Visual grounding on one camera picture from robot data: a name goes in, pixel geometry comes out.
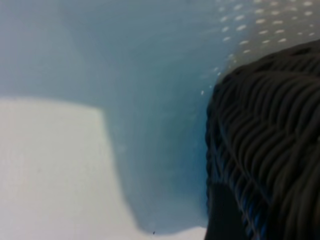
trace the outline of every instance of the dark textured object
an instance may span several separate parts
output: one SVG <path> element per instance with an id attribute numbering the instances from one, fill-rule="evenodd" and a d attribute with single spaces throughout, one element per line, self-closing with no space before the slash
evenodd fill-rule
<path id="1" fill-rule="evenodd" d="M 205 239 L 319 239 L 320 41 L 239 67 L 207 116 Z"/>

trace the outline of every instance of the ribbed texture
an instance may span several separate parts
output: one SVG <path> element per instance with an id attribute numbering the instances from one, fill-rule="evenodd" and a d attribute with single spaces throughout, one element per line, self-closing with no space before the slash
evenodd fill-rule
<path id="1" fill-rule="evenodd" d="M 208 188 L 231 189 L 251 239 L 317 239 L 320 41 L 229 74 L 207 109 Z"/>

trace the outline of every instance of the white floor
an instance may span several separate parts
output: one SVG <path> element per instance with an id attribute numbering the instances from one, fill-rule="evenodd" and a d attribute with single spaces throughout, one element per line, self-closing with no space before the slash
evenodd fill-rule
<path id="1" fill-rule="evenodd" d="M 0 101 L 1 240 L 202 239 L 203 228 L 138 230 L 97 108 Z"/>

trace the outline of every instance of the hole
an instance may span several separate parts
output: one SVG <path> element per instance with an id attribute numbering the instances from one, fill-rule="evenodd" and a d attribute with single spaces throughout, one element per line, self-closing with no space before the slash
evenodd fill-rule
<path id="1" fill-rule="evenodd" d="M 258 19 L 257 21 L 255 21 L 255 23 L 256 24 L 263 24 L 263 23 L 265 23 L 266 22 L 266 20 L 265 19 Z"/>
<path id="2" fill-rule="evenodd" d="M 237 30 L 237 31 L 242 31 L 242 30 L 245 29 L 245 28 L 247 28 L 246 25 L 241 25 L 241 26 L 238 26 L 238 27 L 236 28 L 236 30 Z"/>
<path id="3" fill-rule="evenodd" d="M 242 19 L 244 19 L 244 18 L 245 18 L 244 15 L 239 15 L 239 16 L 237 16 L 234 20 L 240 21 L 240 20 L 242 20 Z"/>
<path id="4" fill-rule="evenodd" d="M 242 7 L 243 7 L 242 4 L 238 4 L 238 5 L 236 5 L 233 9 L 234 9 L 235 11 L 237 11 L 237 10 L 240 10 Z"/>
<path id="5" fill-rule="evenodd" d="M 249 41 L 246 40 L 246 41 L 240 42 L 239 45 L 245 45 L 245 44 L 248 44 L 248 43 L 249 43 Z"/>
<path id="6" fill-rule="evenodd" d="M 264 11 L 265 11 L 264 9 L 260 8 L 260 9 L 255 10 L 255 13 L 262 14 Z"/>
<path id="7" fill-rule="evenodd" d="M 223 18 L 220 19 L 220 22 L 223 23 L 223 22 L 225 22 L 225 21 L 227 21 L 227 20 L 228 20 L 228 17 L 227 17 L 227 16 L 224 16 Z"/>
<path id="8" fill-rule="evenodd" d="M 229 30 L 229 27 L 228 26 L 225 26 L 224 28 L 222 28 L 221 32 L 225 33 L 226 31 Z"/>
<path id="9" fill-rule="evenodd" d="M 278 6 L 278 5 L 279 5 L 279 3 L 277 1 L 273 1 L 273 2 L 270 3 L 270 6 L 272 6 L 272 7 L 275 7 L 275 6 Z"/>
<path id="10" fill-rule="evenodd" d="M 268 33 L 268 30 L 263 30 L 259 32 L 260 35 L 267 34 L 267 33 Z"/>
<path id="11" fill-rule="evenodd" d="M 313 3 L 311 1 L 306 1 L 306 2 L 303 3 L 303 5 L 306 6 L 306 7 L 312 6 L 312 4 Z"/>
<path id="12" fill-rule="evenodd" d="M 275 34 L 283 34 L 284 32 L 285 32 L 285 30 L 279 29 L 279 30 L 275 31 L 274 33 Z"/>
<path id="13" fill-rule="evenodd" d="M 280 12 L 279 12 L 279 11 L 272 11 L 271 14 L 272 14 L 272 15 L 279 15 Z"/>
<path id="14" fill-rule="evenodd" d="M 303 49 L 300 49 L 300 50 L 296 51 L 292 56 L 308 54 L 310 52 L 311 52 L 311 48 L 307 47 L 307 48 L 303 48 Z"/>
<path id="15" fill-rule="evenodd" d="M 278 25 L 278 24 L 283 24 L 283 23 L 284 23 L 284 21 L 282 21 L 282 20 L 276 20 L 276 21 L 273 21 L 272 24 Z"/>

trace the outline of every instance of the white surface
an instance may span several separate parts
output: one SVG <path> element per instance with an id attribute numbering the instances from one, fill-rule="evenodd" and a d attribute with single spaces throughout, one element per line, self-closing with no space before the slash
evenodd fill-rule
<path id="1" fill-rule="evenodd" d="M 0 239 L 201 239 L 138 231 L 101 112 L 65 102 L 0 101 Z"/>
<path id="2" fill-rule="evenodd" d="M 317 9 L 1 0 L 0 239 L 202 239 L 216 80 L 316 39 Z"/>

